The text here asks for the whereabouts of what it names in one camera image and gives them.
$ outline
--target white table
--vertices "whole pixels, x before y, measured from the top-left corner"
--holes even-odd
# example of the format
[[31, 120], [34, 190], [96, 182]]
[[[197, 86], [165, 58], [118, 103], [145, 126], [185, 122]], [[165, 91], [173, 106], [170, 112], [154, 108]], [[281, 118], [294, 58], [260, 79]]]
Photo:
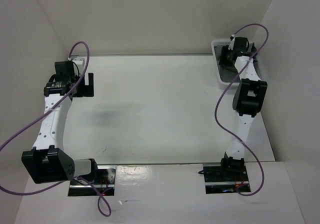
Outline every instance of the white table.
[[[220, 162], [232, 137], [214, 120], [222, 93], [210, 55], [91, 57], [94, 97], [75, 98], [64, 131], [64, 150], [98, 164]], [[218, 117], [233, 128], [234, 91]], [[259, 113], [248, 145], [274, 161]], [[255, 159], [246, 153], [247, 162]]]
[[[110, 217], [97, 196], [68, 197], [69, 182], [22, 198], [15, 224], [304, 224], [282, 162], [263, 162], [265, 184], [253, 197], [206, 194], [201, 164], [118, 166], [114, 196], [106, 197]], [[260, 185], [257, 163], [246, 168], [252, 190]], [[29, 178], [26, 192], [36, 185]]]

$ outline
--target beige wall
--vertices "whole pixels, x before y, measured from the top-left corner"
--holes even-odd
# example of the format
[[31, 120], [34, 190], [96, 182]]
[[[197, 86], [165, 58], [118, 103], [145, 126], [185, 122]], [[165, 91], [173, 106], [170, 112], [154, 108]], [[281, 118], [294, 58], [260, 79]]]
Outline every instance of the beige wall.
[[[273, 0], [262, 20], [270, 32], [261, 52], [268, 76], [262, 115], [307, 224], [320, 216], [319, 10], [320, 0]], [[264, 36], [259, 30], [254, 40]]]
[[64, 47], [86, 40], [94, 55], [211, 53], [213, 39], [259, 23], [270, 1], [39, 0]]
[[[64, 59], [54, 30], [37, 0], [0, 0], [0, 143], [43, 112], [43, 88]], [[12, 141], [0, 152], [0, 184], [12, 191], [25, 190], [28, 173], [21, 154], [30, 150], [39, 126]], [[14, 223], [20, 196], [0, 191], [0, 223]]]

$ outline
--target wall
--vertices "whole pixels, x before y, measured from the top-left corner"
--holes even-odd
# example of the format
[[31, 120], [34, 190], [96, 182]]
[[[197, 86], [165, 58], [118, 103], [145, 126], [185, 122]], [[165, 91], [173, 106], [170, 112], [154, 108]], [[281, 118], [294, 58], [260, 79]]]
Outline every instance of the wall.
[[[66, 58], [37, 0], [0, 0], [0, 143], [33, 121], [44, 109], [43, 88], [54, 62]], [[0, 152], [0, 184], [23, 192], [28, 178], [21, 154], [29, 150], [39, 126]], [[15, 220], [21, 197], [0, 192], [1, 223]]]
[[39, 0], [64, 47], [86, 40], [94, 55], [211, 53], [213, 39], [260, 22], [270, 1]]
[[[319, 8], [320, 0], [273, 0], [262, 20], [270, 32], [261, 52], [268, 77], [262, 115], [307, 224], [320, 217]], [[264, 36], [259, 30], [254, 40]]]

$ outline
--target white wall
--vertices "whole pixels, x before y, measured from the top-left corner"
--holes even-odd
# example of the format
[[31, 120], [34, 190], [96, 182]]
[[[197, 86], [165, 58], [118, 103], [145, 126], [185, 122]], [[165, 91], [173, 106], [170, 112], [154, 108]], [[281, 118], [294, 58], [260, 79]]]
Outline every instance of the white wall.
[[[0, 143], [38, 117], [44, 108], [43, 88], [54, 62], [66, 58], [37, 0], [0, 0]], [[30, 150], [39, 126], [0, 152], [0, 184], [23, 192], [28, 174], [21, 154]], [[21, 197], [0, 191], [1, 223], [15, 221]]]
[[260, 22], [270, 1], [39, 0], [64, 47], [86, 40], [94, 55], [211, 53], [213, 39]]
[[[268, 76], [263, 119], [278, 160], [285, 161], [304, 219], [319, 223], [320, 0], [273, 0], [262, 24]], [[258, 31], [254, 40], [264, 39]]]

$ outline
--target purple cable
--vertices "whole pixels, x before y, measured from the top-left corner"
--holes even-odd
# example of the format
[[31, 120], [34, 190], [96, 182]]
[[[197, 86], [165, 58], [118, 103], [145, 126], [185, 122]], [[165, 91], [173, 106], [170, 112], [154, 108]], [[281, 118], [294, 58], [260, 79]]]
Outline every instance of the purple cable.
[[[106, 191], [110, 190], [110, 188], [108, 188], [108, 189], [106, 189], [104, 192], [100, 193], [100, 191], [98, 191], [98, 189], [97, 189], [91, 182], [87, 181], [86, 179], [82, 178], [81, 176], [78, 177], [78, 179], [86, 182], [88, 185], [90, 185], [90, 186], [92, 187], [93, 190], [95, 190], [95, 192], [99, 195], [99, 199], [98, 199], [98, 210], [99, 210], [99, 212], [100, 212], [103, 216], [105, 216], [105, 217], [107, 217], [107, 218], [110, 217], [110, 216], [111, 216], [111, 207], [110, 207], [109, 203], [107, 202], [107, 200], [106, 200], [105, 197], [104, 197], [104, 193], [105, 193]], [[104, 201], [104, 203], [106, 204], [106, 206], [108, 207], [108, 209], [109, 209], [109, 214], [105, 214], [105, 213], [101, 210], [101, 208], [100, 208], [100, 199], [102, 199], [102, 200]]]
[[261, 169], [261, 175], [262, 175], [262, 180], [261, 180], [261, 184], [259, 186], [259, 188], [252, 192], [252, 193], [249, 193], [249, 194], [243, 194], [241, 192], [238, 191], [239, 187], [236, 188], [236, 192], [241, 195], [241, 196], [244, 196], [244, 197], [250, 197], [250, 196], [253, 196], [255, 194], [257, 194], [261, 189], [262, 187], [264, 186], [264, 183], [265, 183], [265, 172], [264, 172], [264, 169], [261, 165], [261, 162], [259, 161], [258, 157], [256, 156], [256, 154], [250, 149], [250, 147], [248, 147], [243, 140], [241, 140], [241, 138], [239, 136], [237, 136], [235, 133], [233, 133], [232, 131], [228, 130], [227, 128], [225, 128], [218, 120], [218, 117], [217, 117], [217, 112], [218, 112], [218, 107], [219, 107], [219, 104], [222, 100], [222, 98], [224, 97], [224, 95], [227, 93], [227, 91], [229, 90], [229, 88], [231, 87], [231, 85], [238, 79], [238, 77], [240, 76], [240, 74], [247, 68], [247, 66], [249, 65], [250, 63], [250, 59], [252, 59], [263, 47], [264, 45], [266, 44], [268, 38], [269, 38], [269, 31], [268, 29], [264, 26], [264, 25], [261, 25], [259, 23], [251, 23], [251, 24], [248, 24], [248, 25], [245, 25], [243, 27], [241, 27], [239, 30], [237, 30], [234, 34], [237, 34], [238, 32], [240, 32], [242, 29], [244, 28], [247, 28], [247, 27], [250, 27], [250, 26], [259, 26], [259, 27], [262, 27], [265, 32], [266, 32], [266, 37], [265, 37], [265, 40], [264, 42], [262, 43], [262, 45], [250, 56], [249, 60], [247, 61], [247, 63], [245, 64], [245, 66], [239, 71], [239, 73], [234, 77], [234, 79], [229, 83], [229, 85], [225, 88], [225, 90], [223, 91], [223, 93], [221, 94], [219, 100], [217, 101], [216, 103], [216, 106], [215, 106], [215, 110], [214, 110], [214, 119], [216, 121], [216, 123], [219, 125], [219, 127], [221, 127], [223, 130], [225, 130], [227, 133], [231, 134], [232, 136], [234, 136], [235, 138], [237, 138], [239, 140], [239, 142], [242, 143], [242, 145], [254, 156], [254, 158], [256, 159], [256, 162], [258, 163], [260, 169]]
[[[27, 129], [29, 129], [30, 127], [32, 127], [34, 124], [36, 124], [37, 122], [39, 122], [40, 120], [42, 120], [43, 118], [45, 118], [46, 116], [48, 116], [52, 110], [54, 110], [58, 105], [60, 105], [60, 103], [62, 103], [79, 85], [79, 83], [81, 82], [81, 80], [84, 78], [85, 73], [87, 71], [88, 65], [89, 65], [89, 57], [90, 57], [90, 51], [89, 51], [89, 47], [88, 45], [84, 42], [84, 41], [78, 41], [77, 43], [75, 43], [73, 45], [73, 47], [70, 50], [69, 53], [69, 58], [72, 55], [73, 50], [75, 49], [75, 47], [79, 44], [83, 44], [86, 48], [86, 62], [85, 62], [85, 66], [83, 69], [83, 72], [80, 76], [80, 78], [78, 79], [78, 81], [73, 85], [73, 87], [55, 104], [53, 105], [53, 107], [51, 109], [49, 109], [46, 113], [44, 113], [43, 115], [41, 115], [40, 117], [38, 117], [37, 119], [35, 119], [33, 122], [31, 122], [30, 124], [26, 125], [25, 127], [23, 127], [21, 130], [19, 130], [17, 133], [13, 134], [11, 137], [9, 137], [8, 140], [6, 140], [1, 146], [0, 146], [0, 152], [2, 151], [3, 148], [5, 148], [6, 145], [8, 145], [13, 139], [15, 139], [17, 136], [19, 136], [21, 133], [23, 133], [24, 131], [26, 131]], [[44, 189], [41, 190], [37, 190], [37, 191], [33, 191], [33, 192], [27, 192], [27, 193], [23, 193], [23, 192], [15, 192], [15, 191], [11, 191], [8, 190], [6, 188], [4, 188], [3, 186], [0, 185], [0, 190], [11, 194], [11, 195], [15, 195], [15, 196], [31, 196], [34, 194], [38, 194], [38, 193], [42, 193], [45, 192], [51, 188], [54, 188], [58, 185], [60, 185], [61, 183], [63, 183], [63, 181], [57, 182], [49, 187], [46, 187]]]

